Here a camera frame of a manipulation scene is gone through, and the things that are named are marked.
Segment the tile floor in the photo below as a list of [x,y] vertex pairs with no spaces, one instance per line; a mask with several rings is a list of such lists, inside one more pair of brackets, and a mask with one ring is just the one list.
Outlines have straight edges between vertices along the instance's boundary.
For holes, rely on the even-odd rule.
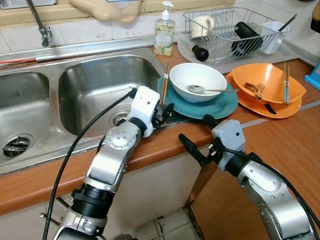
[[202,240],[190,208],[180,208],[128,231],[138,240]]

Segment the hand soap bottle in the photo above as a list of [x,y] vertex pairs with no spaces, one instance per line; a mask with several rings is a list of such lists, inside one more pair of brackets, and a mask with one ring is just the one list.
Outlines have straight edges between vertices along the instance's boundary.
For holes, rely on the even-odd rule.
[[176,23],[170,20],[168,6],[174,7],[174,5],[170,1],[163,1],[162,4],[165,6],[162,18],[155,21],[154,53],[171,56]]

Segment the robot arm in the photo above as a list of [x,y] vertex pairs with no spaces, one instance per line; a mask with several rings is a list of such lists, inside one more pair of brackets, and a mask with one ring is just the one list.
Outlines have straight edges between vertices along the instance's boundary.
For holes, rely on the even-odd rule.
[[159,99],[160,95],[148,87],[138,88],[127,121],[107,132],[104,147],[94,157],[84,183],[72,192],[73,205],[53,240],[95,240],[103,233],[128,159],[141,137],[153,132]]
[[224,120],[218,123],[212,116],[203,119],[212,128],[214,140],[209,146],[208,157],[183,134],[179,139],[201,167],[214,161],[218,168],[237,178],[248,197],[257,206],[261,220],[271,240],[314,240],[308,217],[302,206],[288,191],[288,187],[274,172],[241,155],[221,151],[245,150],[245,137],[239,121]]

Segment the blue object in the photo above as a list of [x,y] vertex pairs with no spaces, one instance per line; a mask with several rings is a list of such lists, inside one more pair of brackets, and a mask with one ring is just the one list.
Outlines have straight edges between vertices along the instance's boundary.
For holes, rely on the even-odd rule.
[[[158,82],[158,92],[161,93],[164,78]],[[229,83],[226,89],[234,89]],[[222,92],[216,98],[203,102],[189,102],[184,100],[168,80],[165,103],[174,103],[174,110],[182,115],[194,119],[202,119],[204,115],[210,114],[215,119],[224,118],[232,114],[238,106],[238,96],[235,92]]]
[[311,74],[304,76],[304,80],[320,91],[320,62]]

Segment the chopsticks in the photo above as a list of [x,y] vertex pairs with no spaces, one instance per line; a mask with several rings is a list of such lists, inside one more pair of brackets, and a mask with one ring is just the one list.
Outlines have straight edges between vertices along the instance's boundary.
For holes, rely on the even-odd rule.
[[162,83],[162,89],[161,89],[160,104],[165,104],[166,103],[168,77],[169,77],[169,75],[168,75],[169,66],[170,66],[170,61],[167,61],[166,62],[166,67],[165,67],[165,73],[163,75],[163,83]]
[[289,23],[291,23],[291,22],[296,18],[296,16],[297,16],[297,13],[296,13],[292,18],[290,18],[290,20],[287,21],[282,27],[280,27],[280,29],[278,30],[278,32],[281,32],[283,29],[285,29],[285,27],[288,26]]
[[290,96],[289,96],[289,79],[290,79],[290,65],[289,63],[287,64],[284,63],[283,66],[283,103],[286,105],[289,105],[290,103]]

